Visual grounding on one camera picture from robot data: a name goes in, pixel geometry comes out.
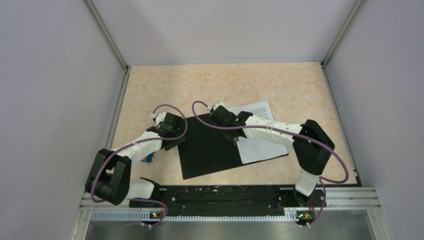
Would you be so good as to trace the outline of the teal folder black inside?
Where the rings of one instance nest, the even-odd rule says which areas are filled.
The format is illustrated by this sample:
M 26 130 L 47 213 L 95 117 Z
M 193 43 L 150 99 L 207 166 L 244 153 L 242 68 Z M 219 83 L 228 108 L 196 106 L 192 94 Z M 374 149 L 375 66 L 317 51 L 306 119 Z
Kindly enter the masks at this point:
M 237 143 L 228 141 L 222 132 L 202 124 L 194 116 L 187 119 L 185 142 L 178 145 L 178 154 L 184 180 L 244 167 Z

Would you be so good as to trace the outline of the single printed paper sheet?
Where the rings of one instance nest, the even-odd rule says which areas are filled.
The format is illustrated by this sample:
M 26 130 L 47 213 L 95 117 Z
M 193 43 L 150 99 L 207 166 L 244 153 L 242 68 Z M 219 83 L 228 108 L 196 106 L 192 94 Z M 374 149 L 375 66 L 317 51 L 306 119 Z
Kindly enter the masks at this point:
M 267 101 L 256 102 L 249 105 L 231 107 L 230 112 L 238 115 L 241 111 L 251 112 L 266 120 L 274 120 L 270 105 Z M 289 155 L 285 146 L 278 145 L 263 139 L 239 138 L 237 148 L 243 165 L 276 159 Z

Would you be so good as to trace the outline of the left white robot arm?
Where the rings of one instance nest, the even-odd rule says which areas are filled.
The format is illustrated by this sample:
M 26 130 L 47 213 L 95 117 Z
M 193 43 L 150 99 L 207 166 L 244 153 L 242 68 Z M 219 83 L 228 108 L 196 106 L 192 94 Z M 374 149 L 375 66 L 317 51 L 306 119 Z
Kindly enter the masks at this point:
M 133 141 L 96 153 L 85 183 L 85 191 L 93 195 L 93 202 L 117 206 L 125 199 L 141 199 L 149 207 L 160 202 L 159 184 L 143 177 L 132 178 L 132 167 L 147 162 L 160 150 L 168 151 L 183 143 L 188 121 L 169 112 L 161 112 L 153 120 L 155 124 Z

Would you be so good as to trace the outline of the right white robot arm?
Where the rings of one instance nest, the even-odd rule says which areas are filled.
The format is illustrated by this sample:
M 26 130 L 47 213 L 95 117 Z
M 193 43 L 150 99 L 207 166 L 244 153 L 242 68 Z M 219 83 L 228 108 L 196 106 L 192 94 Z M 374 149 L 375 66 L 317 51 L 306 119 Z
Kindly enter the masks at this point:
M 313 200 L 319 177 L 335 149 L 334 142 L 316 121 L 308 119 L 305 123 L 290 124 L 247 111 L 234 114 L 220 103 L 208 110 L 212 124 L 222 130 L 227 139 L 264 140 L 292 149 L 301 168 L 293 200 L 299 206 L 307 206 Z

